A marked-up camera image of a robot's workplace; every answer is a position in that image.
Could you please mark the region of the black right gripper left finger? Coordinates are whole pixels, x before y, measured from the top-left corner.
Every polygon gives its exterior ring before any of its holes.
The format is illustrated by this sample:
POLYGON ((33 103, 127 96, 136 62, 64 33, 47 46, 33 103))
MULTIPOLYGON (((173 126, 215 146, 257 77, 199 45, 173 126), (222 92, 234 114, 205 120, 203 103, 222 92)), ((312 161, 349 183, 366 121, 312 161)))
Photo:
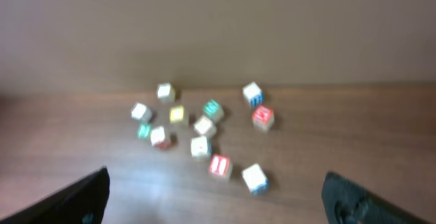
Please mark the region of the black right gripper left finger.
POLYGON ((1 220, 1 224, 101 223, 110 194, 107 167, 1 220))

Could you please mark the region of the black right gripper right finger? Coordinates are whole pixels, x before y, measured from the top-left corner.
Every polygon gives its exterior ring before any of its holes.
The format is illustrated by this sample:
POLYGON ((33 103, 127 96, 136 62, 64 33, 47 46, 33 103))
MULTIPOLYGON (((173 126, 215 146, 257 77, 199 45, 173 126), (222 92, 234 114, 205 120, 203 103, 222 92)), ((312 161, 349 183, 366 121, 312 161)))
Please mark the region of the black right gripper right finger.
POLYGON ((321 196, 329 224, 428 223, 336 172, 326 174, 321 196))

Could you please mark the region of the red I wooden block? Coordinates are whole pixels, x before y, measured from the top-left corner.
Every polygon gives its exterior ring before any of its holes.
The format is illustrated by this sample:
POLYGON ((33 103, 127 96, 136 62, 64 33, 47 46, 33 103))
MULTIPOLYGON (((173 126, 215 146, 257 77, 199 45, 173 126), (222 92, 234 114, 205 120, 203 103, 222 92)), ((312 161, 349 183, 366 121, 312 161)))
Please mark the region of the red I wooden block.
POLYGON ((208 168, 208 173, 220 180, 229 180, 233 164, 227 156, 214 154, 208 168))

